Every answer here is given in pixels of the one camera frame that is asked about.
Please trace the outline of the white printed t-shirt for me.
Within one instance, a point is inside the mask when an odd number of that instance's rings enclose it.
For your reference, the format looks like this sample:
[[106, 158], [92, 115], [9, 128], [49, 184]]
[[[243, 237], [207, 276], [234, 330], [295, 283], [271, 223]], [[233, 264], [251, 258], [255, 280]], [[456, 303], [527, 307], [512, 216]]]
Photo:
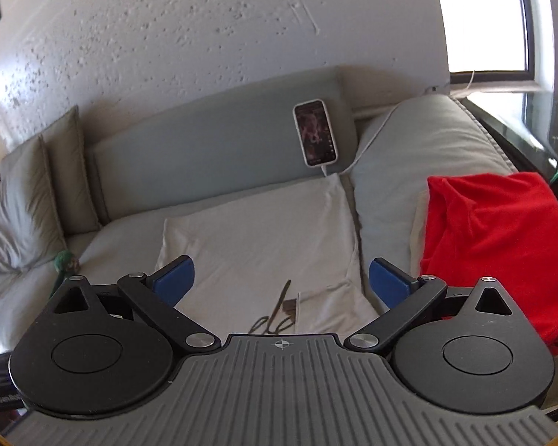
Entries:
[[335, 333], [378, 313], [364, 296], [354, 219], [340, 176], [298, 182], [165, 220], [157, 265], [187, 255], [195, 281], [177, 310], [232, 333]]

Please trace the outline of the window with dark frame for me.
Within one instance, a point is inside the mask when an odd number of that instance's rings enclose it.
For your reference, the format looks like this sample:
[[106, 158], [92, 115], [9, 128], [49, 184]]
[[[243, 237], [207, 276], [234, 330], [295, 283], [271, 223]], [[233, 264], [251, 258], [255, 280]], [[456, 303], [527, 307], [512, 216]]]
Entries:
[[439, 4], [453, 85], [535, 78], [532, 0], [439, 0]]

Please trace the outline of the dark glass side table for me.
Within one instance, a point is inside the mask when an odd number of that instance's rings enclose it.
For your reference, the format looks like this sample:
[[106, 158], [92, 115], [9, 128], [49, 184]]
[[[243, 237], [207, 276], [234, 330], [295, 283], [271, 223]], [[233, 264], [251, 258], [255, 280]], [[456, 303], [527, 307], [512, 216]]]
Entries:
[[558, 200], [558, 96], [478, 93], [461, 99], [520, 171], [539, 173]]

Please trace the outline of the beige throw pillow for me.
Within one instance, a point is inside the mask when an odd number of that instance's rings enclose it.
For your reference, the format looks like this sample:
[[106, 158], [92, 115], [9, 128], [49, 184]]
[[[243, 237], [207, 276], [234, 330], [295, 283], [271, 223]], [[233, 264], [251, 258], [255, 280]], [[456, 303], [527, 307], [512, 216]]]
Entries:
[[36, 137], [0, 182], [0, 274], [28, 271], [65, 248], [47, 150]]
[[59, 218], [68, 236], [96, 232], [99, 217], [90, 193], [78, 106], [41, 133], [47, 149]]

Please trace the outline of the khaki beige garment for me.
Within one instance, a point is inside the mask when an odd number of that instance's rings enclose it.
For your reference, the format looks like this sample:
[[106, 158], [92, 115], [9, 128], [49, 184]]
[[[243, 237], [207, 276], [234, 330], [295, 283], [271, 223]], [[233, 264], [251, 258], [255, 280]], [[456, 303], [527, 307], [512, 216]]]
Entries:
[[410, 274], [412, 276], [418, 276], [420, 273], [420, 261], [423, 257], [425, 243], [425, 223], [427, 219], [428, 200], [429, 192], [425, 189], [419, 193], [410, 232]]

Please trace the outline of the rear beige throw pillow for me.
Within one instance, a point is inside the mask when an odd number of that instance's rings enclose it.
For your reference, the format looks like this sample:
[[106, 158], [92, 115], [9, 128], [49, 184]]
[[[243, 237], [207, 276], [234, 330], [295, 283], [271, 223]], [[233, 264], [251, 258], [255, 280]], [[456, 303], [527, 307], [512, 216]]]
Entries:
[[41, 133], [47, 149], [59, 218], [68, 236], [96, 232], [99, 217], [90, 193], [78, 106]]

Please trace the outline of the grey sofa seat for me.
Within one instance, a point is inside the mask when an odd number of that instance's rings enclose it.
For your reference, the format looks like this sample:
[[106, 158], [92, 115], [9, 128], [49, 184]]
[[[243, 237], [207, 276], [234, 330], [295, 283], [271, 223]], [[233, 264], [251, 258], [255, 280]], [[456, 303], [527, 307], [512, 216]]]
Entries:
[[[70, 244], [73, 251], [80, 254], [81, 275], [93, 285], [113, 283], [130, 272], [152, 272], [160, 268], [157, 261], [163, 242], [164, 223], [170, 217], [188, 216], [232, 200], [306, 180], [311, 179], [268, 185], [204, 199], [196, 203], [137, 213], [114, 220], [99, 232], [75, 236]], [[342, 178], [341, 183], [350, 205], [352, 200], [347, 190], [347, 183]]]

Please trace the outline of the green massage hammer stick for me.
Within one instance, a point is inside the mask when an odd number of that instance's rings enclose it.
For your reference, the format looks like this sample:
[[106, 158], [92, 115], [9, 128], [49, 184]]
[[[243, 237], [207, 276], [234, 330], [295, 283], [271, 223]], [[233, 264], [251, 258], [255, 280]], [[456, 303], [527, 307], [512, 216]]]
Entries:
[[69, 250], [58, 253], [53, 261], [53, 265], [57, 277], [50, 292], [50, 296], [53, 296], [57, 292], [65, 280], [77, 275], [80, 270], [78, 258]]

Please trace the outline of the front beige throw pillow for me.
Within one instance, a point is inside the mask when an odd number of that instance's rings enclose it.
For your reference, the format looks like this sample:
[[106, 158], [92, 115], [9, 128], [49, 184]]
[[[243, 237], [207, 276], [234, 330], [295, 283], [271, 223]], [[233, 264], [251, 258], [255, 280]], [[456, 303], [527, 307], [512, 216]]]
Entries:
[[28, 271], [65, 248], [47, 150], [36, 137], [0, 182], [0, 274]]

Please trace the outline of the grey sofa back cushion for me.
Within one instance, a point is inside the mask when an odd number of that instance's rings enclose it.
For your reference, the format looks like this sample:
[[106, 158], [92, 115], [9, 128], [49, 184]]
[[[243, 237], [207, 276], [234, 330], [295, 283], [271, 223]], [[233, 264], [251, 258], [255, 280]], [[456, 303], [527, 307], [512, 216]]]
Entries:
[[339, 172], [358, 134], [338, 68], [319, 68], [184, 104], [109, 136], [85, 152], [103, 223], [147, 210], [320, 175], [303, 159], [293, 109], [322, 100], [337, 142]]

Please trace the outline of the white smartphone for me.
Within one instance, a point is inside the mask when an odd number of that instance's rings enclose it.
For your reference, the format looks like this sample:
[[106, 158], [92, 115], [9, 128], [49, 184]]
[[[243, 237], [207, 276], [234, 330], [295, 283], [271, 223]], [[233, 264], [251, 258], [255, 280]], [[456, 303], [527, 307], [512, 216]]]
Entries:
[[339, 159], [326, 103], [316, 99], [292, 110], [304, 163], [309, 168], [333, 165]]

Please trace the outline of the red folded garment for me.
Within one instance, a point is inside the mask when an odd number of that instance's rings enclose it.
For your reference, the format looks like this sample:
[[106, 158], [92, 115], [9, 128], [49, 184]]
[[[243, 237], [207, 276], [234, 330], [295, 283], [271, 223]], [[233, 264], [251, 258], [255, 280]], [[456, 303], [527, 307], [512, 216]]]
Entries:
[[558, 201], [534, 172], [431, 176], [423, 274], [473, 287], [502, 283], [558, 355]]

